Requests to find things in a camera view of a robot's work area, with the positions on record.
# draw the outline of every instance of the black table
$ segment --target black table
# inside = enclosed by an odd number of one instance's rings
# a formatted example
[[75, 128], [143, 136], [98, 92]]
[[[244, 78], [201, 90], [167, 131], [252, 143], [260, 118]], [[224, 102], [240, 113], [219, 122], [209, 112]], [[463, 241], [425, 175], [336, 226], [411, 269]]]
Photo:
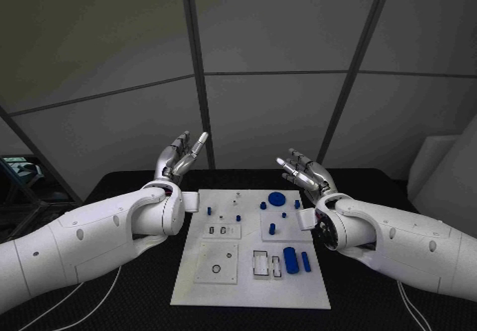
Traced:
[[[139, 190], [153, 171], [104, 176], [87, 203]], [[391, 178], [375, 169], [330, 169], [339, 190], [355, 199], [415, 212]], [[183, 191], [203, 189], [297, 190], [281, 170], [192, 170]], [[304, 208], [313, 207], [303, 192]], [[71, 330], [420, 330], [402, 303], [397, 282], [316, 242], [332, 310], [170, 306], [191, 214], [178, 236], [124, 265], [116, 288], [93, 316]], [[94, 309], [117, 271], [90, 281], [29, 330], [52, 330]], [[75, 287], [44, 294], [0, 316], [0, 330], [18, 330]], [[477, 304], [417, 290], [408, 297], [434, 330], [476, 330]]]

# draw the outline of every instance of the small blue block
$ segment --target small blue block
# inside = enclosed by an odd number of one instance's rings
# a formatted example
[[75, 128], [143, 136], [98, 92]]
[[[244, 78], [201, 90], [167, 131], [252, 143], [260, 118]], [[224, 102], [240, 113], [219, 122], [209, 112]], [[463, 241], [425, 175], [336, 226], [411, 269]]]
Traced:
[[268, 233], [270, 233], [271, 235], [276, 234], [276, 223], [271, 223], [271, 229], [268, 230]]
[[268, 195], [268, 202], [271, 203], [271, 205], [276, 205], [277, 207], [280, 207], [281, 205], [286, 204], [286, 196], [283, 193], [280, 192], [273, 192], [270, 195]]
[[306, 266], [306, 271], [310, 272], [310, 261], [309, 261], [309, 255], [306, 252], [301, 252], [301, 258], [303, 258], [303, 265]]
[[296, 274], [300, 271], [300, 268], [299, 268], [299, 260], [296, 259], [296, 249], [293, 247], [284, 248], [284, 256], [286, 256], [287, 272], [290, 274]]

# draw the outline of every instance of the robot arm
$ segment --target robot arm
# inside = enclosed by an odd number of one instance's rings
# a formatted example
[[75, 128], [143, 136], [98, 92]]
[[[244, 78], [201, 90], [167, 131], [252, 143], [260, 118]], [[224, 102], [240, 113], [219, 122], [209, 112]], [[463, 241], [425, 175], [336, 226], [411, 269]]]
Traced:
[[[165, 168], [156, 168], [156, 178], [157, 170], [162, 176], [142, 190], [77, 208], [0, 245], [0, 314], [36, 295], [103, 276], [179, 233], [185, 212], [199, 210], [199, 194], [182, 192], [175, 182], [191, 168], [208, 134], [192, 151], [188, 137], [189, 132], [176, 139], [178, 155], [169, 162], [166, 148], [159, 158]], [[186, 162], [179, 164], [179, 157]], [[147, 237], [133, 240], [133, 234]]]
[[316, 204], [299, 212], [301, 230], [316, 229], [330, 250], [410, 286], [477, 301], [477, 239], [437, 219], [353, 200], [322, 166], [290, 152], [299, 162], [277, 159], [284, 178], [306, 188]]

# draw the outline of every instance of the cable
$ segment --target cable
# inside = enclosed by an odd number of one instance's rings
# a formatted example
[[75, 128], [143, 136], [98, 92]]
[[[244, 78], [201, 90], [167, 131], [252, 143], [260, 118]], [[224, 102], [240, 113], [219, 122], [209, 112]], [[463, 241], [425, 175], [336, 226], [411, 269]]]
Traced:
[[74, 291], [67, 295], [65, 299], [19, 331], [23, 331], [65, 302], [65, 300], [72, 296], [72, 294], [77, 292], [77, 290], [82, 287], [82, 284], [84, 283], [81, 283], [77, 286]]
[[[404, 286], [402, 286], [401, 281], [397, 281], [397, 282], [398, 282], [398, 289], [399, 289], [399, 294], [401, 294], [402, 302], [405, 303], [405, 307], [407, 307], [407, 309], [408, 309], [408, 311], [410, 311], [410, 314], [412, 315], [412, 318], [414, 318], [415, 321], [418, 322], [418, 325], [421, 326], [421, 329], [423, 329], [424, 331], [433, 331], [433, 328], [431, 328], [431, 326], [430, 326], [428, 320], [427, 320], [425, 317], [423, 316], [423, 313], [420, 312], [420, 310], [417, 309], [415, 305], [412, 304], [412, 302], [411, 302], [411, 300], [410, 300], [410, 298], [408, 298], [408, 295], [407, 295], [407, 293], [405, 293], [405, 288], [404, 288]], [[428, 328], [425, 328], [425, 327], [423, 326], [423, 324], [421, 324], [421, 322], [420, 322], [420, 320], [418, 320], [415, 314], [414, 314], [412, 311], [411, 311], [411, 308], [410, 308], [410, 306], [408, 306], [408, 303], [410, 303], [411, 307], [415, 309], [415, 312], [420, 314], [420, 317], [423, 318], [423, 320], [424, 320], [424, 322], [425, 322], [425, 326], [427, 326]]]
[[[121, 273], [121, 266], [120, 266], [120, 269], [117, 270], [117, 278], [118, 278], [118, 276], [120, 276], [120, 273]], [[93, 313], [97, 311], [97, 309], [101, 307], [101, 305], [103, 305], [103, 303], [104, 303], [104, 300], [107, 299], [107, 296], [110, 295], [110, 293], [111, 293], [111, 291], [113, 291], [113, 289], [114, 289], [114, 285], [117, 285], [117, 278], [114, 279], [114, 282], [113, 282], [113, 285], [111, 285], [111, 288], [110, 288], [110, 290], [107, 291], [107, 295], [104, 296], [104, 298], [103, 298], [103, 300], [101, 300], [101, 302], [100, 302], [100, 304], [97, 305], [97, 307], [95, 307], [95, 309], [90, 312], [90, 314], [78, 321], [78, 322], [75, 322], [74, 324], [71, 324], [71, 325], [68, 325], [68, 326], [65, 326], [64, 328], [61, 328], [61, 329], [56, 329], [56, 330], [54, 330], [54, 331], [62, 331], [62, 330], [67, 330], [67, 329], [69, 329], [72, 326], [75, 326], [75, 325], [78, 325], [91, 315], [93, 315]]]

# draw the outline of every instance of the robotic hand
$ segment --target robotic hand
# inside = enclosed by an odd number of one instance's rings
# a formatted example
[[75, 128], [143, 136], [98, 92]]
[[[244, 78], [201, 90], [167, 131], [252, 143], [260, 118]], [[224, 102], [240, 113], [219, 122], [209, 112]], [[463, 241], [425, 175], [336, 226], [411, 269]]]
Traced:
[[[186, 131], [165, 149], [156, 179], [140, 190], [80, 207], [28, 236], [0, 245], [0, 314], [36, 295], [88, 281], [179, 233], [199, 194], [178, 183], [203, 147]], [[147, 237], [133, 240], [133, 234]]]
[[326, 169], [290, 153], [299, 161], [277, 158], [284, 178], [316, 204], [299, 212], [301, 230], [316, 229], [330, 250], [410, 286], [477, 301], [477, 239], [437, 219], [353, 200]]

